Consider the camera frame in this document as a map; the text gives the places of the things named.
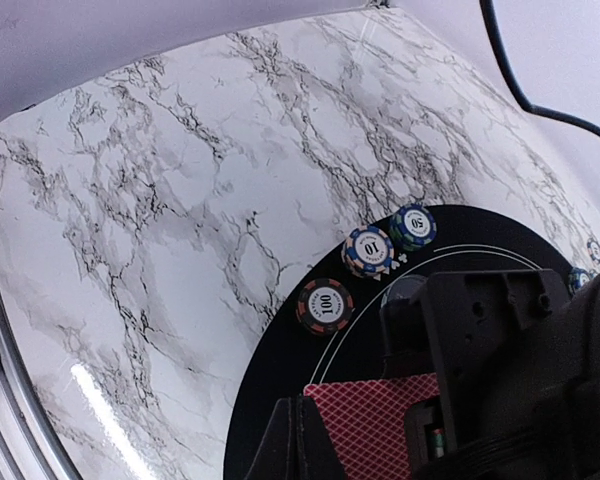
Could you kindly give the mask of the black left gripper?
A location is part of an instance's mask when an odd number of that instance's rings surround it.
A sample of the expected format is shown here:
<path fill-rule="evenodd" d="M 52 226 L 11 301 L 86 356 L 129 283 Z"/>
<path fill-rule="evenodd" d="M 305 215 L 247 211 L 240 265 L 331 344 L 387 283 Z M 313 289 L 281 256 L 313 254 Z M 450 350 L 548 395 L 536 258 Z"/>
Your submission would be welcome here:
<path fill-rule="evenodd" d="M 432 373 L 404 418 L 417 479 L 600 479 L 600 274 L 435 273 L 380 311 L 384 376 Z"/>

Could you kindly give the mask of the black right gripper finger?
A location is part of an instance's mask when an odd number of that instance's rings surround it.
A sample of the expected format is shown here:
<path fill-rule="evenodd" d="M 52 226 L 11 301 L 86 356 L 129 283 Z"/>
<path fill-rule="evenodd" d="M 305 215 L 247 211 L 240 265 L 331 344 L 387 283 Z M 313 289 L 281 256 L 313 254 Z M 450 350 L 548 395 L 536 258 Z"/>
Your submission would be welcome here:
<path fill-rule="evenodd" d="M 296 396 L 276 402 L 246 479 L 345 479 L 315 401 Z"/>

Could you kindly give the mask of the blue small blind button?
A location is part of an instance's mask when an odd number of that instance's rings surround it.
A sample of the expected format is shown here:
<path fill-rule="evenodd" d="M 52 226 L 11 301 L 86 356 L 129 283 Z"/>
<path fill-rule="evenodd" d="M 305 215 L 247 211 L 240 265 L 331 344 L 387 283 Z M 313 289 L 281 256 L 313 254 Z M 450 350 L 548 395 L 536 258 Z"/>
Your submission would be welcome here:
<path fill-rule="evenodd" d="M 574 267 L 567 277 L 567 288 L 571 295 L 575 295 L 584 285 L 592 280 L 591 274 L 583 268 Z"/>

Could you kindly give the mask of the green fifty poker chip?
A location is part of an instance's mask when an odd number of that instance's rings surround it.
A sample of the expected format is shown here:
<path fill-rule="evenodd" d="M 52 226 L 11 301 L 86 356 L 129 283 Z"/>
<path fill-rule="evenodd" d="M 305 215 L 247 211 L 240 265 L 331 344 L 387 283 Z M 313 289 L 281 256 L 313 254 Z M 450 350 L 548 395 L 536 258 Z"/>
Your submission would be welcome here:
<path fill-rule="evenodd" d="M 595 238 L 589 238 L 586 243 L 590 259 L 600 265 L 600 244 Z"/>

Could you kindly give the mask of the red poker chip stack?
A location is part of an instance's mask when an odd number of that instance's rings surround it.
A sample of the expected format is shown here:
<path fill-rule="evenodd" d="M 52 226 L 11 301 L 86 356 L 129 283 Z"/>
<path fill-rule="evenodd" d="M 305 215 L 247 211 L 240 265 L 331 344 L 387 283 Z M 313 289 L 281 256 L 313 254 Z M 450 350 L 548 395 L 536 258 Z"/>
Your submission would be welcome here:
<path fill-rule="evenodd" d="M 354 311 L 353 297 L 337 280 L 318 278 L 307 282 L 296 302 L 296 318 L 310 333 L 332 335 L 343 330 Z"/>

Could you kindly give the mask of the green poker chip stack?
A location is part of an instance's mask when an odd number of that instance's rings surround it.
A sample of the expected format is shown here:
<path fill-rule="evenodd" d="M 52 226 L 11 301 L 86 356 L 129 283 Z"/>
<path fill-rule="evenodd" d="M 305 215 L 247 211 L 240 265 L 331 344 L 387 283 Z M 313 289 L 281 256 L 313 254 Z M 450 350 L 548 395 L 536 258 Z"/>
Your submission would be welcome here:
<path fill-rule="evenodd" d="M 389 219 L 389 236 L 406 251 L 418 251 L 431 244 L 437 236 L 437 223 L 431 212 L 420 204 L 400 207 Z"/>

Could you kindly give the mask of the black white poker chip stack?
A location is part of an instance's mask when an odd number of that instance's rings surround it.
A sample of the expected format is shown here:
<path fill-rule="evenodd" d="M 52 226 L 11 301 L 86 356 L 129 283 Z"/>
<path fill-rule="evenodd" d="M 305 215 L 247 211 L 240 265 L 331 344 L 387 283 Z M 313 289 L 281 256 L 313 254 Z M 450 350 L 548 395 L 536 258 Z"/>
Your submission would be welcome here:
<path fill-rule="evenodd" d="M 375 278 L 391 272 L 394 246 L 382 229 L 367 225 L 348 234 L 342 244 L 341 258 L 353 275 Z"/>

